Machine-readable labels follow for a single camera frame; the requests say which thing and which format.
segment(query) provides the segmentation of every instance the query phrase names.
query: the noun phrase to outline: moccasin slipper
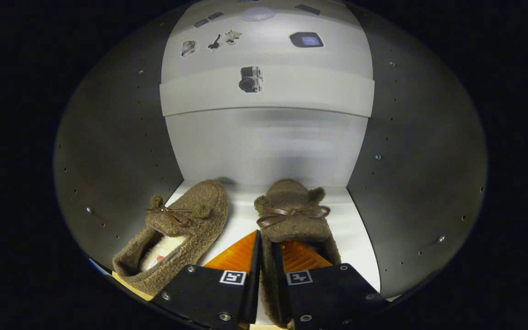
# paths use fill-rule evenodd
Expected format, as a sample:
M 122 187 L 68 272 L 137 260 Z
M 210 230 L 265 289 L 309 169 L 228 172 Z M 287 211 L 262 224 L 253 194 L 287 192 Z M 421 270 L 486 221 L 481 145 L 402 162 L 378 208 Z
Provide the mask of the moccasin slipper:
M 262 235 L 262 303 L 266 315 L 281 328 L 287 328 L 287 322 L 280 320 L 279 316 L 278 274 L 272 243 L 300 242 L 331 265 L 341 264 L 339 251 L 325 219 L 330 210 L 319 205 L 324 197 L 323 188 L 307 190 L 299 182 L 285 179 L 273 184 L 265 196 L 254 201 L 260 215 L 257 223 Z
M 166 207 L 154 196 L 146 227 L 113 257 L 115 273 L 129 286 L 155 296 L 188 264 L 195 264 L 221 234 L 228 214 L 224 186 L 207 180 Z

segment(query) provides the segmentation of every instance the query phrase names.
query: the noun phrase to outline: screw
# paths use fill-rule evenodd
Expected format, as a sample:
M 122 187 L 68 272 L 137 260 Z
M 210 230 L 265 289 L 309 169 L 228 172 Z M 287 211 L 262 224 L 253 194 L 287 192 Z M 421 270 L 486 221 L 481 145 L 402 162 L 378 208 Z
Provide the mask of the screw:
M 220 320 L 227 322 L 231 320 L 231 315 L 229 315 L 228 313 L 220 313 Z

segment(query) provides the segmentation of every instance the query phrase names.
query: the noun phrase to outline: black background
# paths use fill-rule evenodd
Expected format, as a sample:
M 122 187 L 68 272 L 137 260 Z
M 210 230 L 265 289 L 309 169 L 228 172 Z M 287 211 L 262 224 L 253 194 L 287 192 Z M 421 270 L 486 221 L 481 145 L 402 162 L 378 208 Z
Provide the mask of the black background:
M 528 329 L 528 2 L 358 3 L 457 73 L 490 151 L 484 209 L 463 249 L 370 328 Z M 63 223 L 51 169 L 56 129 L 80 80 L 134 29 L 180 4 L 0 3 L 0 328 L 179 327 L 88 264 Z

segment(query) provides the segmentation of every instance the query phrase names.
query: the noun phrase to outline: gray metal wall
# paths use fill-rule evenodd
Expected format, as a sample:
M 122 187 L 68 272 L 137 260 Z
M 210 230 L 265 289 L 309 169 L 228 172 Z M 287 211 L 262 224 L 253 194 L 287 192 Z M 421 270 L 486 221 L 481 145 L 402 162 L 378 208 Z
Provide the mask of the gray metal wall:
M 168 35 L 190 5 L 135 31 L 101 59 L 59 127 L 53 170 L 61 211 L 82 250 L 111 269 L 113 255 L 145 226 L 150 197 L 168 198 L 182 182 L 159 85 Z
M 368 38 L 375 93 L 347 188 L 374 247 L 381 295 L 393 297 L 444 267 L 467 238 L 483 201 L 486 144 L 469 95 L 433 52 L 348 8 Z

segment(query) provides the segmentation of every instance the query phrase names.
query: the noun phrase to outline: orange ribbed pad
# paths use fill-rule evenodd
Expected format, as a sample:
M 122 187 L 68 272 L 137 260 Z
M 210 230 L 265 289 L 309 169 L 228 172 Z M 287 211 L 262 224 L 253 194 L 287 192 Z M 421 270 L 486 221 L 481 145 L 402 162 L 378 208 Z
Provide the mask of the orange ribbed pad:
M 256 231 L 233 243 L 204 267 L 224 271 L 245 271 L 249 275 L 254 242 L 256 242 Z
M 301 242 L 282 243 L 282 261 L 285 272 L 313 270 L 331 263 Z

